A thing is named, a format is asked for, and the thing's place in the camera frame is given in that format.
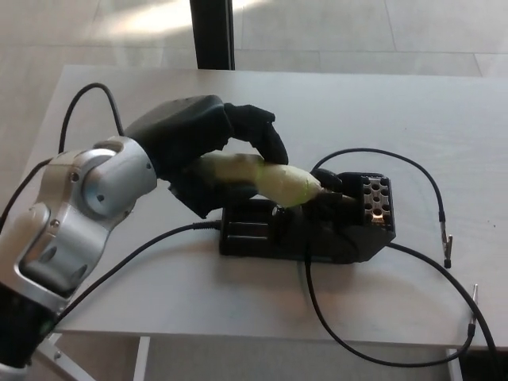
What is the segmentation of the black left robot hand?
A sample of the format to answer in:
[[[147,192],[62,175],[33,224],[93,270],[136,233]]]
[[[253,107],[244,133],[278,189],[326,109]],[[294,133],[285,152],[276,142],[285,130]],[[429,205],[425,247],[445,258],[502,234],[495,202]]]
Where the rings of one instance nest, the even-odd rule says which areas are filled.
[[[170,192],[204,218],[257,192],[247,180],[225,182],[200,172],[198,160],[234,138],[248,142],[270,164],[287,164],[287,151],[274,122],[270,111],[203,95],[158,105],[129,125],[125,136],[144,149],[158,179],[169,182]]]

